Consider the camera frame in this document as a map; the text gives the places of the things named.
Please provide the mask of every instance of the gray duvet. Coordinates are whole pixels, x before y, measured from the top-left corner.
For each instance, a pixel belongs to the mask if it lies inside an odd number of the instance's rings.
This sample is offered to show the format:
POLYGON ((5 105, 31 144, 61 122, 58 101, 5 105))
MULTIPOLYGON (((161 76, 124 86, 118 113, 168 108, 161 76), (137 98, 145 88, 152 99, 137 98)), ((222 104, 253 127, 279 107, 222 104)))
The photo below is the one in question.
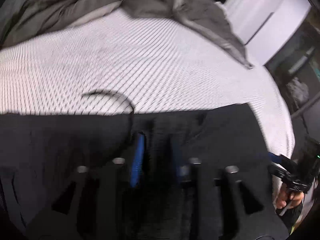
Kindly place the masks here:
POLYGON ((120 4, 132 17, 173 18, 251 68, 245 47, 211 0, 6 0, 0 8, 0 46, 84 23, 120 4))

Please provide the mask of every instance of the white mattress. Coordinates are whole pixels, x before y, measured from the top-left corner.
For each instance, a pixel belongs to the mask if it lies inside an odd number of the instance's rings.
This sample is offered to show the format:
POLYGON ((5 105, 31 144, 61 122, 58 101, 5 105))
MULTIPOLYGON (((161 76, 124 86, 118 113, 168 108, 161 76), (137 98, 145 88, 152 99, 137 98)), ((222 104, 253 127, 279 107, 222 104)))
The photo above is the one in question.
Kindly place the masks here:
POLYGON ((249 103, 268 149, 288 157, 293 151, 289 112, 268 71, 244 68, 173 20, 132 19, 118 9, 0 51, 1 114, 129 110, 114 98, 81 97, 95 89, 124 94, 137 113, 249 103))

